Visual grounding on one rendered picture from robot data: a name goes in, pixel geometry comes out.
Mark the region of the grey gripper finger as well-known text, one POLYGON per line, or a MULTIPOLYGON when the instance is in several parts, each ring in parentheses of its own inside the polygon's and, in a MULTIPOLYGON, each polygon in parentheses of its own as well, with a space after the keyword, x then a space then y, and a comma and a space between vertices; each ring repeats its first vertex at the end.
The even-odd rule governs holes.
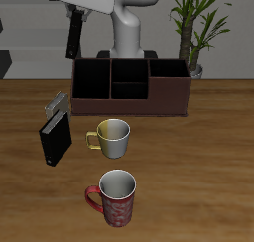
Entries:
POLYGON ((89 10, 87 10, 86 12, 85 11, 82 11, 82 18, 81 18, 81 20, 82 20, 82 22, 86 22, 87 21, 87 19, 88 19, 88 16, 92 13, 92 10, 91 9, 89 9, 89 10))
POLYGON ((73 11, 76 9, 76 6, 68 3, 66 3, 65 6, 66 6, 66 15, 70 18, 72 16, 73 11))

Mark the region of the grey book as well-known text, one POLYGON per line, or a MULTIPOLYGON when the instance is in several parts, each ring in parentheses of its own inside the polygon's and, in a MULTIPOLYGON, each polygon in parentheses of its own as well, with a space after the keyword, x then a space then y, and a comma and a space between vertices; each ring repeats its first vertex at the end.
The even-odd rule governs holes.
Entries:
POLYGON ((66 93, 59 92, 55 98, 45 107, 46 117, 50 120, 57 111, 66 112, 70 116, 68 96, 66 93))

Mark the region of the dark brown desk caddy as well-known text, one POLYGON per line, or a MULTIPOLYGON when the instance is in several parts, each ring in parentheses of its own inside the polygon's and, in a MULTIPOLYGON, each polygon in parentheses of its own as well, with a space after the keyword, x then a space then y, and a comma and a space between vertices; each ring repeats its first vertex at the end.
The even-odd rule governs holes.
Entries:
POLYGON ((191 90, 180 59, 82 58, 73 61, 74 116, 185 116, 191 90))

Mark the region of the thick black book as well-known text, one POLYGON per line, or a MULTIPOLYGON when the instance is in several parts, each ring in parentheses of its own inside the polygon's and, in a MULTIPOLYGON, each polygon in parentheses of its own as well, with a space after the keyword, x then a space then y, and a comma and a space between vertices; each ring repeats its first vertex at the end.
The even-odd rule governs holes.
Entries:
POLYGON ((67 112, 58 110, 39 134, 46 164, 54 167, 72 144, 67 112))

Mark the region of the green pot plant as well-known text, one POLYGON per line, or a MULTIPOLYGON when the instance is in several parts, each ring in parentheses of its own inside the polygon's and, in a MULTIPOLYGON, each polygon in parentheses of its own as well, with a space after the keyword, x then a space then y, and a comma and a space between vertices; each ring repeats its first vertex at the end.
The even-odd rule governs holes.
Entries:
POLYGON ((185 59, 192 79, 201 79, 203 67, 198 64, 199 53, 204 48, 212 48, 210 41, 220 34, 229 32, 223 29, 227 16, 221 18, 214 26, 211 26, 217 9, 207 15, 202 15, 209 6, 217 0, 174 0, 174 7, 169 14, 176 12, 180 17, 175 19, 176 32, 181 36, 179 58, 185 59))

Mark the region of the yellow and white mug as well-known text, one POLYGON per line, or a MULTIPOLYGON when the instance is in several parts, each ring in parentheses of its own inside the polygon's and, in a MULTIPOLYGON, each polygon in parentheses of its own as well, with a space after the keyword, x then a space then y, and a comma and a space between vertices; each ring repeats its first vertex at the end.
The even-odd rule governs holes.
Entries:
POLYGON ((100 150, 109 159, 118 159, 125 155, 130 135, 130 126, 120 119, 107 119, 100 122, 95 132, 87 132, 86 145, 90 150, 100 150), (90 137, 96 137, 98 145, 92 145, 90 137))

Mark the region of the red patterned mug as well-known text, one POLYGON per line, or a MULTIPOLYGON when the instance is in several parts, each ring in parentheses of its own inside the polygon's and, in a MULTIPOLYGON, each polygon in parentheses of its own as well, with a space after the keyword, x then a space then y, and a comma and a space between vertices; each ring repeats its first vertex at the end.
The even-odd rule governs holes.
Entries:
POLYGON ((101 177, 98 186, 85 190, 85 200, 110 226, 123 227, 132 218, 135 190, 136 180, 130 173, 112 170, 101 177))

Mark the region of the flat black base plate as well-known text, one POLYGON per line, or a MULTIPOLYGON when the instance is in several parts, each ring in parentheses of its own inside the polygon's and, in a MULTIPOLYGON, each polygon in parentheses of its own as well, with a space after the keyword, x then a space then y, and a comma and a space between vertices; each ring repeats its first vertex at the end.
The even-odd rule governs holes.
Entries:
MULTIPOLYGON (((97 53, 97 58, 110 58, 110 51, 109 50, 101 50, 97 53)), ((144 58, 157 58, 158 55, 156 51, 153 50, 145 50, 144 51, 144 58)))

